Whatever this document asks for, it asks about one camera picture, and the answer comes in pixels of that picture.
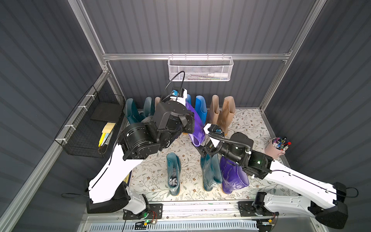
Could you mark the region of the purple rain boot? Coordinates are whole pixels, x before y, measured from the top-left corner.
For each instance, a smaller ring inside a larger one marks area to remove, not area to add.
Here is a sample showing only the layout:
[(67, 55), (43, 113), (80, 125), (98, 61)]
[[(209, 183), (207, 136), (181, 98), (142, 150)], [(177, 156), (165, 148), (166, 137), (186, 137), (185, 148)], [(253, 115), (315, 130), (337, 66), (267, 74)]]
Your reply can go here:
[(222, 175), (222, 190), (225, 194), (231, 194), (234, 190), (249, 186), (247, 174), (241, 166), (221, 157), (220, 170)]
[(193, 108), (193, 106), (186, 102), (185, 103), (187, 110), (190, 110), (192, 113), (194, 113), (194, 132), (189, 134), (189, 137), (193, 143), (194, 146), (199, 147), (205, 140), (205, 132), (204, 132), (204, 124), (196, 112), (196, 110)]

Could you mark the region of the blue rain boot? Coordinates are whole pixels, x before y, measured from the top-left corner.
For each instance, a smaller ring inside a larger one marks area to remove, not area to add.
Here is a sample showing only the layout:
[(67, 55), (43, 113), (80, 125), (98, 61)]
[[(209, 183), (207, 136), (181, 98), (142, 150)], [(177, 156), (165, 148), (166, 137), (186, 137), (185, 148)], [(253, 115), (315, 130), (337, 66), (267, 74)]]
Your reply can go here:
[(195, 110), (197, 114), (199, 115), (203, 125), (205, 125), (206, 119), (207, 119), (207, 107), (206, 107), (206, 100), (201, 95), (196, 96)]
[(192, 104), (192, 100), (191, 100), (191, 95), (190, 94), (187, 94), (186, 104), (188, 104), (188, 105), (191, 105)]

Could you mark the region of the beige rain boot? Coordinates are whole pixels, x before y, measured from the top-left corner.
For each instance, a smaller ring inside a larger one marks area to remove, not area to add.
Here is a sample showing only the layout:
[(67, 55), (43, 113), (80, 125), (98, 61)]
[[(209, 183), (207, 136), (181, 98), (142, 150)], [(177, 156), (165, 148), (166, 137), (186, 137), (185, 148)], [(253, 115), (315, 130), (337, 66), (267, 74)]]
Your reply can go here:
[(232, 96), (224, 98), (222, 110), (219, 113), (217, 124), (224, 132), (225, 135), (228, 134), (229, 126), (234, 118), (236, 111), (235, 101)]
[(208, 123), (219, 125), (219, 114), (220, 114), (220, 108), (219, 108), (219, 96), (213, 95), (212, 101), (209, 108), (208, 113)]
[(157, 105), (161, 102), (161, 98), (160, 97), (156, 97), (155, 98), (155, 108), (157, 108)]

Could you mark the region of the teal rain boot back row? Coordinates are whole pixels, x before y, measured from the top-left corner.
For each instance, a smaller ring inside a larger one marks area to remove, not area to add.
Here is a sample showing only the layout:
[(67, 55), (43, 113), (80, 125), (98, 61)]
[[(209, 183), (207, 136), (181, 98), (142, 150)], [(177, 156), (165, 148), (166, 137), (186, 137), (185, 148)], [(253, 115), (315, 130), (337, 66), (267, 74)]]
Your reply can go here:
[(143, 108), (143, 114), (144, 117), (152, 116), (155, 112), (155, 104), (151, 97), (147, 97), (145, 99), (144, 108)]

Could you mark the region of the teal rain boot carried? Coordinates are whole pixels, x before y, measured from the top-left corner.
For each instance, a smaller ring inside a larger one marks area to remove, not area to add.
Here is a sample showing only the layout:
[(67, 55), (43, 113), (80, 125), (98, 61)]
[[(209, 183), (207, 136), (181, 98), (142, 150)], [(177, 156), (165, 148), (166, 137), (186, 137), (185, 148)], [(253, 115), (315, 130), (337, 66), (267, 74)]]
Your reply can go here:
[(125, 115), (130, 124), (139, 123), (145, 118), (143, 113), (139, 113), (133, 98), (126, 101)]

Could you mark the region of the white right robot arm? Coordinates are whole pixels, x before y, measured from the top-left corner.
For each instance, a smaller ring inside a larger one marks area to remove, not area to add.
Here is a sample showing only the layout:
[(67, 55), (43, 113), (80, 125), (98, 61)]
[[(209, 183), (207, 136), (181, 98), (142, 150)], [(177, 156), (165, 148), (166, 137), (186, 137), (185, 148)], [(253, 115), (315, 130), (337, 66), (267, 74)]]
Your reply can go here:
[(272, 157), (252, 149), (253, 141), (245, 134), (237, 132), (227, 139), (217, 129), (207, 133), (210, 142), (204, 147), (207, 155), (221, 155), (221, 171), (225, 178), (224, 186), (236, 184), (241, 176), (250, 176), (274, 182), (294, 192), (297, 196), (278, 196), (259, 191), (255, 200), (247, 205), (239, 204), (241, 214), (270, 216), (292, 213), (313, 217), (319, 223), (343, 229), (348, 219), (345, 204), (347, 188), (344, 184), (321, 182), (303, 175), (274, 160)]

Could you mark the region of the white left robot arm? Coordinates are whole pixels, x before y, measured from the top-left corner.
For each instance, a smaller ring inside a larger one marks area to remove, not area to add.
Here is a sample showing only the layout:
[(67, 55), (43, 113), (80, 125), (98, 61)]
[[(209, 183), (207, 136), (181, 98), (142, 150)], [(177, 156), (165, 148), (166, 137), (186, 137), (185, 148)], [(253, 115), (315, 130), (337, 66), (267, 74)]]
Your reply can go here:
[(124, 178), (148, 156), (168, 148), (182, 133), (193, 133), (196, 112), (178, 101), (160, 102), (152, 116), (122, 131), (110, 158), (88, 185), (87, 212), (121, 209), (140, 215), (149, 210), (147, 198), (131, 191)]

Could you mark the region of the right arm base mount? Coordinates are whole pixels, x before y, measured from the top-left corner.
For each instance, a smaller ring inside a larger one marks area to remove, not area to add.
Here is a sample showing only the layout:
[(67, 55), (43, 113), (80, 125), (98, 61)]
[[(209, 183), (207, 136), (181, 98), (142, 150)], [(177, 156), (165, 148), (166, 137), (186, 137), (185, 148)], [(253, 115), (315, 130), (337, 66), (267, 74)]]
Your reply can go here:
[(238, 210), (242, 217), (279, 216), (279, 212), (273, 212), (268, 208), (268, 197), (266, 192), (258, 192), (255, 200), (239, 201)]

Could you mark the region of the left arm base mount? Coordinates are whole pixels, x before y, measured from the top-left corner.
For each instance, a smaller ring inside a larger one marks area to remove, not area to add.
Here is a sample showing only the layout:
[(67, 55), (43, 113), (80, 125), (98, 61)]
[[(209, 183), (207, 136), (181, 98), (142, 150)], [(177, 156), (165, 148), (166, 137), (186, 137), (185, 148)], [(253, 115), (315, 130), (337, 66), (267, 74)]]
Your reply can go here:
[(129, 210), (124, 210), (123, 220), (153, 220), (161, 219), (163, 213), (163, 204), (149, 204), (147, 208), (138, 213), (134, 214)]

